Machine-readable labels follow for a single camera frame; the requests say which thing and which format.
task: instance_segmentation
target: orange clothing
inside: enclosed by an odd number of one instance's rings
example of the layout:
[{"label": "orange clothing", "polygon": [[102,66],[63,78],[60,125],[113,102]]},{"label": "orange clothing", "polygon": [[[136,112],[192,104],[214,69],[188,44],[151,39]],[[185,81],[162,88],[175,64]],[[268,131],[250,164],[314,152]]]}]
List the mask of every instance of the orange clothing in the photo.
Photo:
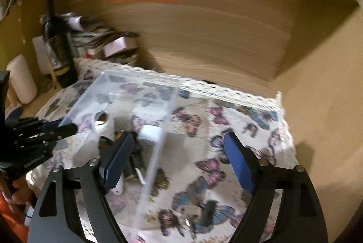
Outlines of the orange clothing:
[{"label": "orange clothing", "polygon": [[29,227],[17,222],[14,214],[12,213],[8,202],[0,192],[0,214],[4,217],[13,232],[19,237],[23,243],[27,243]]}]

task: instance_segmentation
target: clear plastic container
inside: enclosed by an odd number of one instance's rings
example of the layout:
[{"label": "clear plastic container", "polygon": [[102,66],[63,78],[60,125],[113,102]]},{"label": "clear plastic container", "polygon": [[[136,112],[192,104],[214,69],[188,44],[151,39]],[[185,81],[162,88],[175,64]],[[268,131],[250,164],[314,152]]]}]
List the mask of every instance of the clear plastic container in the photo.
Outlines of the clear plastic container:
[{"label": "clear plastic container", "polygon": [[112,130],[139,133],[144,152],[148,152],[144,184],[138,180],[124,181],[132,189],[129,197],[132,205],[128,215],[123,211],[120,217],[115,216],[121,227],[128,227],[122,228],[122,231],[129,242],[132,242],[142,222],[165,140],[164,128],[175,109],[178,85],[178,80],[159,75],[108,70],[90,85],[61,123],[74,122],[78,125],[77,135],[73,137],[73,147],[77,152],[73,156],[72,167],[82,166],[88,160],[99,157],[100,131],[96,121],[100,112],[108,114],[108,120],[103,125],[109,126],[105,128],[105,135]]}]

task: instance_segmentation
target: wine bottle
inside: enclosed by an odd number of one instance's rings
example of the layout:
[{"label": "wine bottle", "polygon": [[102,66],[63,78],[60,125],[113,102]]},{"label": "wine bottle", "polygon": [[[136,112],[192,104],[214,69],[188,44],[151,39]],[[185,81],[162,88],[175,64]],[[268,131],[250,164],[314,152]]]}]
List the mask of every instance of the wine bottle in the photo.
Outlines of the wine bottle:
[{"label": "wine bottle", "polygon": [[66,88],[78,80],[70,41],[67,37],[67,25],[62,18],[54,15],[53,0],[45,0],[45,5],[47,14],[44,24],[44,41],[48,58],[59,84],[62,88]]}]

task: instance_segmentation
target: silver bolt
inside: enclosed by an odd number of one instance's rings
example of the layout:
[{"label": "silver bolt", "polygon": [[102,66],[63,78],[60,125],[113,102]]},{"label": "silver bolt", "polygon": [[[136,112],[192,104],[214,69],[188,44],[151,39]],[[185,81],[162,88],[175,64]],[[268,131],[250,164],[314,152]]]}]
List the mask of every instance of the silver bolt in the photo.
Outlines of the silver bolt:
[{"label": "silver bolt", "polygon": [[268,166],[269,165],[269,162],[266,159],[260,159],[258,162],[259,162],[259,164],[261,166]]},{"label": "silver bolt", "polygon": [[90,166],[96,166],[96,165],[98,164],[98,159],[93,158],[93,159],[91,159],[91,160],[88,162],[88,164],[89,164]]},{"label": "silver bolt", "polygon": [[62,168],[63,168],[63,166],[62,166],[62,165],[57,164],[55,167],[53,167],[53,172],[58,172],[58,171],[60,171]]},{"label": "silver bolt", "polygon": [[305,171],[305,168],[302,165],[296,165],[296,170],[298,172],[304,172]]}]

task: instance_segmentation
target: bottle neck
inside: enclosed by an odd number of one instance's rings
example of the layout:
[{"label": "bottle neck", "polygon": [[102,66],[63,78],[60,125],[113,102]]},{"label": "bottle neck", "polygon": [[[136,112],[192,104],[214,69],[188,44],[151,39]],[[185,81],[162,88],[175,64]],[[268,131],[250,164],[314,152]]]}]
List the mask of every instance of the bottle neck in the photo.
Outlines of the bottle neck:
[{"label": "bottle neck", "polygon": [[46,19],[46,21],[49,21],[54,16],[53,0],[45,0],[45,8],[47,10],[45,19]]}]

